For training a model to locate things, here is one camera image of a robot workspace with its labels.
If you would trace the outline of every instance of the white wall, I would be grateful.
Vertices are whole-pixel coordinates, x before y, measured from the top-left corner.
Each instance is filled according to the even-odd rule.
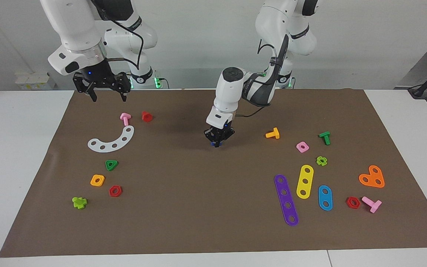
[[[263,70],[271,55],[266,49],[256,55],[254,27],[262,3],[139,0],[141,17],[159,35],[158,46],[147,51],[152,65],[175,88],[215,87],[228,66]],[[100,30],[110,27],[97,23]],[[427,51],[427,1],[326,0],[310,24],[318,45],[314,54],[296,57],[297,88],[392,89]],[[60,40],[39,1],[0,0],[0,34],[22,56],[0,45],[0,90],[15,89],[10,73],[21,71],[24,61],[73,89],[70,78],[47,63]]]

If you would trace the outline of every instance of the white table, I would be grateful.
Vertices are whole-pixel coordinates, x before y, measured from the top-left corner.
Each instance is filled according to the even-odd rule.
[[[427,103],[368,90],[371,103],[427,197]],[[0,249],[73,91],[0,92]],[[0,258],[0,266],[427,266],[427,248]]]

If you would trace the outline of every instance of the plastic toy part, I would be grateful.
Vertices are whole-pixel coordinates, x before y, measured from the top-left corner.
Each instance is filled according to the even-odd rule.
[[[368,171],[370,174],[360,174],[359,181],[361,184],[377,188],[385,187],[385,179],[379,167],[372,165],[368,168]]]
[[[300,142],[299,144],[296,145],[296,148],[301,153],[304,153],[309,150],[309,146],[305,142]]]
[[[322,167],[327,165],[327,159],[325,157],[322,157],[322,156],[318,156],[316,162],[317,162],[317,165],[322,166]]]
[[[117,198],[123,193],[123,189],[119,185],[114,185],[110,188],[110,196]]]
[[[284,221],[289,226],[298,225],[299,217],[294,206],[286,177],[283,175],[276,175],[274,178],[274,184],[276,185],[276,191],[278,192],[279,204],[281,204],[281,209],[283,210]]]
[[[87,199],[74,197],[72,199],[73,207],[78,208],[79,210],[83,210],[85,205],[88,203]]]
[[[153,120],[153,115],[147,111],[143,111],[141,112],[141,119],[148,123]]]
[[[324,138],[325,145],[331,144],[331,140],[329,138],[329,135],[331,135],[330,132],[323,132],[322,134],[319,135],[320,138]]]
[[[381,201],[376,201],[376,202],[373,202],[373,201],[371,201],[369,198],[367,198],[367,197],[363,197],[362,198],[362,201],[363,202],[365,202],[365,204],[367,204],[367,205],[369,205],[371,208],[370,208],[370,212],[371,213],[375,213],[375,211],[377,211],[378,210],[378,207],[381,205]]]
[[[360,201],[356,197],[349,197],[349,198],[347,198],[346,202],[347,202],[347,206],[349,206],[349,208],[354,208],[357,210],[360,207]]]
[[[117,161],[105,161],[105,167],[107,171],[113,171],[118,166]]]
[[[273,132],[268,132],[266,134],[266,138],[275,137],[276,139],[279,139],[279,131],[278,128],[274,127]]]
[[[131,118],[131,115],[129,115],[128,113],[122,113],[122,115],[120,116],[120,120],[123,121],[123,124],[126,126],[129,125],[128,120]]]
[[[124,147],[133,137],[134,127],[128,125],[123,128],[122,135],[113,142],[102,142],[99,139],[92,139],[88,141],[88,147],[98,153],[109,153],[117,151]]]
[[[301,199],[309,198],[311,194],[312,178],[314,176],[314,169],[309,165],[304,165],[301,168],[301,173],[299,174],[298,188],[296,189],[296,194]]]
[[[95,175],[92,177],[92,180],[90,181],[90,184],[91,184],[92,186],[100,187],[100,186],[102,186],[102,185],[103,185],[103,182],[104,182],[104,181],[105,181],[105,176],[95,174]]]
[[[332,201],[332,190],[329,186],[319,186],[319,207],[324,211],[331,211],[334,207],[334,202]]]

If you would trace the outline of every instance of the yellow t-shaped bolt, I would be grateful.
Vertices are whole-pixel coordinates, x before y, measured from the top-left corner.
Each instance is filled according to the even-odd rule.
[[[266,138],[275,137],[276,139],[279,139],[279,131],[278,128],[274,127],[273,132],[268,132],[266,134]]]

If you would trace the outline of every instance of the green connector piece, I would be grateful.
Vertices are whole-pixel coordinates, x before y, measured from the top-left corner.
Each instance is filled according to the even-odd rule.
[[[88,203],[87,199],[74,197],[72,199],[73,207],[78,208],[79,210],[83,210],[85,205]]]
[[[330,132],[323,132],[322,134],[319,135],[320,138],[324,138],[325,145],[331,144],[331,140],[329,138],[329,135],[331,135]]]
[[[322,167],[327,165],[327,159],[323,156],[318,156],[316,162],[317,162],[317,165],[322,166]]]
[[[107,171],[113,171],[118,166],[117,161],[105,161],[105,167]]]

